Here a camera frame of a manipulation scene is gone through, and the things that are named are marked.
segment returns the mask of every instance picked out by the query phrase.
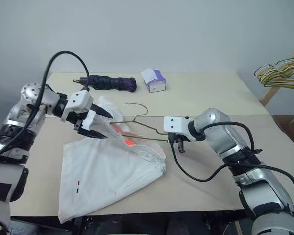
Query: purple tissue box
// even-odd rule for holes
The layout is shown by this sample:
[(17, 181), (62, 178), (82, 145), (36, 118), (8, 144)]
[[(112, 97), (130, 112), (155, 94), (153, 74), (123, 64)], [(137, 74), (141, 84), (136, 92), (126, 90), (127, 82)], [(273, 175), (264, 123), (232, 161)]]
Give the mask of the purple tissue box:
[(166, 79), (160, 70), (146, 69), (141, 75), (147, 85), (149, 92), (159, 92), (166, 89)]

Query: cable connector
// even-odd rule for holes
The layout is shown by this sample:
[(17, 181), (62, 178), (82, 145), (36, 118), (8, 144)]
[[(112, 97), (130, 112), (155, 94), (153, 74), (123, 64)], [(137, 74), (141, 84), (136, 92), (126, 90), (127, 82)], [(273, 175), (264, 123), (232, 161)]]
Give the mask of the cable connector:
[(82, 90), (87, 90), (87, 91), (89, 91), (89, 87), (88, 87), (88, 85), (83, 86), (83, 88), (81, 89), (81, 91), (82, 91)]
[(169, 132), (168, 133), (168, 143), (173, 145), (175, 143), (175, 133)]
[(197, 134), (196, 134), (196, 140), (197, 141), (204, 141), (206, 139), (206, 135), (205, 132), (203, 130), (200, 130)]
[(260, 153), (260, 152), (262, 152), (262, 151), (263, 151), (262, 149), (255, 149), (255, 150), (254, 150), (254, 153), (255, 153), (255, 154), (258, 154), (258, 153)]
[(27, 106), (28, 108), (32, 109), (32, 110), (37, 110), (37, 111), (39, 111), (39, 106), (36, 107), (34, 104), (27, 104), (26, 106)]

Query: robotic arm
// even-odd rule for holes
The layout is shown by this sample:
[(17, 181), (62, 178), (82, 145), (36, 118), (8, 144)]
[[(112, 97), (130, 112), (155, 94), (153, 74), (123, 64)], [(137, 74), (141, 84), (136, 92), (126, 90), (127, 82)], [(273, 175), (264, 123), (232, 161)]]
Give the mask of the robotic arm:
[[(25, 85), (21, 90), (20, 101), (11, 109), (0, 129), (0, 150), (25, 126), (37, 94), (41, 89), (38, 83)], [(7, 151), (0, 155), (0, 230), (8, 230), (10, 223), (9, 202), (17, 200), (23, 193), (28, 169), (23, 165), (29, 158), (29, 151), (39, 133), (46, 114), (61, 118), (74, 125), (74, 130), (91, 138), (106, 138), (105, 135), (91, 130), (95, 114), (113, 118), (106, 110), (93, 104), (93, 98), (87, 90), (67, 96), (55, 93), (51, 87), (44, 87), (44, 95), (39, 110), (29, 127)]]
[[(185, 152), (183, 141), (207, 140), (225, 164), (265, 165), (231, 125), (202, 129), (213, 123), (230, 121), (225, 113), (210, 108), (195, 119), (164, 117), (164, 130), (175, 133), (180, 153)], [(252, 235), (294, 235), (292, 200), (275, 175), (267, 169), (230, 167), (234, 182), (240, 187), (240, 201), (254, 220)]]

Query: wooden table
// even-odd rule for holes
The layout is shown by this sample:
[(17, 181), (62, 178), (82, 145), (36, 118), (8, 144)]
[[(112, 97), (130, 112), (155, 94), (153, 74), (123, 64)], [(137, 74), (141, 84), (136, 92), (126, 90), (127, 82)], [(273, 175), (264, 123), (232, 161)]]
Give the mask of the wooden table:
[[(50, 77), (48, 83), (55, 91), (69, 94), (81, 88), (80, 85), (71, 82), (80, 75), (57, 73)], [(168, 89), (154, 94), (148, 93), (139, 75), (109, 75), (133, 76), (138, 80), (138, 90), (135, 93), (91, 89), (92, 95), (96, 98), (105, 95), (118, 104), (126, 116), (125, 119), (131, 119), (131, 116), (141, 111), (140, 107), (129, 108), (130, 105), (125, 105), (126, 102), (147, 105), (147, 117), (139, 117), (139, 120), (160, 130), (164, 115), (194, 116), (209, 107), (219, 108), (230, 114), (232, 121), (242, 122), (251, 129), (256, 148), (264, 150), (259, 154), (261, 161), (286, 170), (294, 176), (294, 144), (275, 125), (273, 119), (237, 75), (164, 74)], [(143, 136), (162, 137), (135, 124), (130, 124), (130, 127)], [(237, 130), (248, 142), (246, 133), (239, 128)], [(72, 124), (61, 123), (57, 117), (46, 118), (26, 164), (29, 177), (24, 193), (19, 200), (11, 203), (12, 216), (57, 216), (63, 145), (82, 138), (84, 137), (73, 130)], [(93, 215), (242, 208), (238, 197), (239, 188), (234, 184), (229, 170), (223, 170), (208, 183), (195, 182), (178, 169), (170, 146), (166, 142), (159, 144), (167, 155), (167, 172), (142, 190), (92, 213)], [(178, 158), (182, 166), (196, 177), (207, 178), (222, 165), (222, 161), (205, 141), (185, 143), (185, 150), (184, 154), (178, 154)], [(290, 180), (280, 174), (276, 176), (294, 198), (294, 188)]]

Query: white wall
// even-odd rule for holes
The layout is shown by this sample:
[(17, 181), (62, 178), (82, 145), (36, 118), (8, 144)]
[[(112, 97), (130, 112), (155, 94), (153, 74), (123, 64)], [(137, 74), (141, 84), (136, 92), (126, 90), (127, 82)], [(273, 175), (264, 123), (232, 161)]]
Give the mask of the white wall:
[[(238, 72), (259, 98), (255, 69), (294, 52), (294, 0), (0, 0), (0, 123), (60, 50), (92, 72)], [(52, 70), (83, 71), (67, 55)], [(294, 91), (268, 109), (294, 113)]]

